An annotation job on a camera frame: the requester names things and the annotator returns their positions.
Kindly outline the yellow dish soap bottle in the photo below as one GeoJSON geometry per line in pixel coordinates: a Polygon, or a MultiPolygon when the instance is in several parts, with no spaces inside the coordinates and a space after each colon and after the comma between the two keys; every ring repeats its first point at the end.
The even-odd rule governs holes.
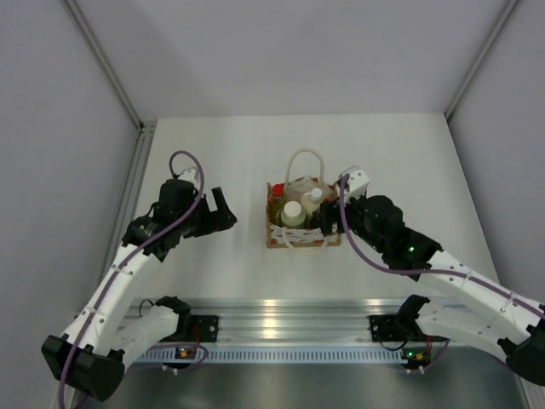
{"type": "Polygon", "coordinates": [[[277,225],[278,213],[284,208],[287,202],[287,195],[283,184],[275,184],[271,187],[268,197],[269,222],[277,225]]]}

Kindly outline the pale green white-capped bottle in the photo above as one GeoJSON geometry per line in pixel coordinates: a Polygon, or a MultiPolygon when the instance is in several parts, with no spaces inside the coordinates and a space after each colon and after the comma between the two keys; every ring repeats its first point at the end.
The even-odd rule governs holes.
{"type": "Polygon", "coordinates": [[[297,201],[289,201],[280,212],[280,222],[283,228],[303,229],[306,225],[306,215],[297,201]]]}

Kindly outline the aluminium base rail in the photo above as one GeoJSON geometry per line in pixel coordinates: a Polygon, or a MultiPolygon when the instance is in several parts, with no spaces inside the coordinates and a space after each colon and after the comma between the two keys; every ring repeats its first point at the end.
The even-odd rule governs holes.
{"type": "Polygon", "coordinates": [[[218,317],[216,344],[372,343],[370,317],[395,314],[403,299],[367,300],[169,300],[163,306],[135,305],[118,313],[86,308],[65,331],[78,347],[100,354],[131,343],[197,342],[193,315],[218,317]]]}

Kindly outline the aluminium frame post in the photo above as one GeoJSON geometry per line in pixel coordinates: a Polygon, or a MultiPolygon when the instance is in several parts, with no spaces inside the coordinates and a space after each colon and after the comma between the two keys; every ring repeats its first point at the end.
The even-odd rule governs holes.
{"type": "Polygon", "coordinates": [[[508,0],[502,5],[497,17],[493,20],[490,28],[487,30],[484,39],[478,46],[475,56],[471,59],[467,70],[463,73],[460,83],[456,87],[456,91],[450,98],[444,116],[449,123],[456,114],[459,106],[473,86],[478,75],[482,72],[486,62],[491,57],[494,48],[499,43],[502,34],[506,30],[509,23],[513,20],[520,6],[524,3],[521,0],[508,0]]]}
{"type": "Polygon", "coordinates": [[[88,19],[86,18],[82,8],[78,4],[78,1],[74,0],[62,0],[62,5],[66,8],[67,13],[72,18],[76,25],[78,32],[83,37],[85,43],[89,46],[90,52],[97,62],[99,68],[102,70],[106,81],[112,89],[112,92],[117,97],[124,112],[129,118],[129,121],[137,130],[142,129],[142,121],[135,110],[133,103],[131,102],[119,76],[117,75],[112,63],[106,55],[105,50],[100,44],[98,37],[88,19]]]}

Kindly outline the cream pump lotion bottle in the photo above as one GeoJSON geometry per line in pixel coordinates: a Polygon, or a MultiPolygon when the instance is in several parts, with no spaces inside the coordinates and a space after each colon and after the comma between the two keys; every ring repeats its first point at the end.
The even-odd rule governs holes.
{"type": "Polygon", "coordinates": [[[309,227],[313,218],[313,212],[318,210],[324,199],[323,190],[315,187],[302,194],[300,204],[306,215],[306,226],[309,227]]]}

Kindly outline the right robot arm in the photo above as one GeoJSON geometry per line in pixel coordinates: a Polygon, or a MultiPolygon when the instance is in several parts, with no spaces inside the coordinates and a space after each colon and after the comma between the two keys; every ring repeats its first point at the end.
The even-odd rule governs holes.
{"type": "Polygon", "coordinates": [[[502,360],[528,382],[544,384],[544,305],[523,297],[460,262],[440,243],[406,226],[403,211],[378,195],[335,199],[314,212],[312,226],[361,238],[381,255],[376,269],[413,279],[468,308],[464,314],[424,296],[407,298],[396,327],[407,338],[421,333],[465,343],[502,360]]]}

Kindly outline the right aluminium frame post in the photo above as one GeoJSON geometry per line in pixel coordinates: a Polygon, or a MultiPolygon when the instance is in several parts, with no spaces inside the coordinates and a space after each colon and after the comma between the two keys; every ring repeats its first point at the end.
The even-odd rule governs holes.
{"type": "Polygon", "coordinates": [[[456,91],[450,98],[444,116],[449,123],[456,114],[459,106],[473,86],[478,75],[482,72],[486,62],[491,57],[494,48],[499,43],[502,34],[506,30],[509,23],[513,20],[520,6],[524,3],[521,0],[508,0],[502,5],[497,17],[493,20],[490,28],[487,30],[484,39],[478,46],[475,56],[471,59],[467,70],[463,73],[460,83],[456,87],[456,91]]]}

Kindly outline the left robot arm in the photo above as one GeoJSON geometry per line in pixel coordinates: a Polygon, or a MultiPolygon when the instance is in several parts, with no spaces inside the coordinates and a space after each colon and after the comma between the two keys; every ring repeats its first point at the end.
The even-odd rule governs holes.
{"type": "Polygon", "coordinates": [[[197,186],[197,181],[176,178],[161,186],[158,201],[128,225],[113,264],[81,313],[62,335],[44,340],[42,355],[61,387],[107,400],[126,370],[155,343],[191,334],[191,308],[177,297],[163,297],[146,316],[124,329],[119,326],[136,292],[182,239],[225,231],[236,223],[221,188],[213,188],[216,209],[210,210],[197,186]]]}

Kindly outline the jute watermelon canvas bag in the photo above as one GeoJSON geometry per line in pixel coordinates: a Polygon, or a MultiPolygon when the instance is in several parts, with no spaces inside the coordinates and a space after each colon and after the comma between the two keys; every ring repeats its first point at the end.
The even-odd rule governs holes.
{"type": "Polygon", "coordinates": [[[300,256],[314,256],[327,247],[341,244],[336,228],[323,233],[313,228],[311,221],[320,205],[337,198],[335,188],[324,180],[324,159],[311,148],[295,151],[287,163],[284,182],[267,185],[266,246],[269,249],[288,249],[300,256]],[[291,177],[295,159],[310,153],[318,160],[318,174],[291,177]]]}

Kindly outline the left aluminium frame post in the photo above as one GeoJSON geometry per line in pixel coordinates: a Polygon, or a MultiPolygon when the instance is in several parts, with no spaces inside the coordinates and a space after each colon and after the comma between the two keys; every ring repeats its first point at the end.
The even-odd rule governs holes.
{"type": "Polygon", "coordinates": [[[117,97],[124,112],[129,118],[129,121],[137,130],[142,129],[142,121],[135,110],[133,103],[131,102],[119,76],[117,75],[112,63],[106,55],[105,50],[100,44],[98,37],[88,19],[86,18],[82,8],[78,4],[78,1],[74,0],[62,0],[62,5],[66,8],[67,13],[72,18],[76,25],[78,32],[83,37],[85,43],[89,46],[90,52],[97,62],[99,68],[102,70],[106,81],[112,89],[112,92],[117,97]]]}

